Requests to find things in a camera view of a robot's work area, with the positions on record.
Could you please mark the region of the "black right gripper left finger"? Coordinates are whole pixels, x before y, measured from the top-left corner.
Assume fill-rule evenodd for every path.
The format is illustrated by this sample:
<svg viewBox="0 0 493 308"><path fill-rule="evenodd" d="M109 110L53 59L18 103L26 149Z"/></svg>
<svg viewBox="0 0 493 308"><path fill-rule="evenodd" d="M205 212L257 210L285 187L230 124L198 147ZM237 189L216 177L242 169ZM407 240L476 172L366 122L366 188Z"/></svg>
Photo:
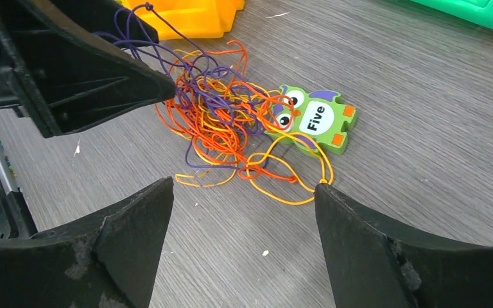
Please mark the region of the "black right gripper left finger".
<svg viewBox="0 0 493 308"><path fill-rule="evenodd" d="M0 307L147 307L173 180L27 239L0 239Z"/></svg>

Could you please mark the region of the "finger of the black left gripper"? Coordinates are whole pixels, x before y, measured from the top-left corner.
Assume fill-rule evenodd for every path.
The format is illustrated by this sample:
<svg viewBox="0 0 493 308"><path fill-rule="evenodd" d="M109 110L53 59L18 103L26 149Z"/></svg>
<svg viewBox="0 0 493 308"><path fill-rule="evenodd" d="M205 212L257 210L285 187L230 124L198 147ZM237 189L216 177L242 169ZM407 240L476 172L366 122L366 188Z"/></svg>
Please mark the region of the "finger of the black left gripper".
<svg viewBox="0 0 493 308"><path fill-rule="evenodd" d="M173 80L133 56L158 42L115 1L0 1L0 108L50 138L171 99Z"/></svg>

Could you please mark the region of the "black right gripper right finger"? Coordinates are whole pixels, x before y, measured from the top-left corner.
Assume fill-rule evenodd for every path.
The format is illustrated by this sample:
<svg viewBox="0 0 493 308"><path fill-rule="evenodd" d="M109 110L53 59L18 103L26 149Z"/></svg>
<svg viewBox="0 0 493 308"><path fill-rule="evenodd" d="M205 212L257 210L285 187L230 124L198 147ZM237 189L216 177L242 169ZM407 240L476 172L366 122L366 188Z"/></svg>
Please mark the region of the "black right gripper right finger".
<svg viewBox="0 0 493 308"><path fill-rule="evenodd" d="M314 197L337 307L493 307L493 246L412 227L328 184Z"/></svg>

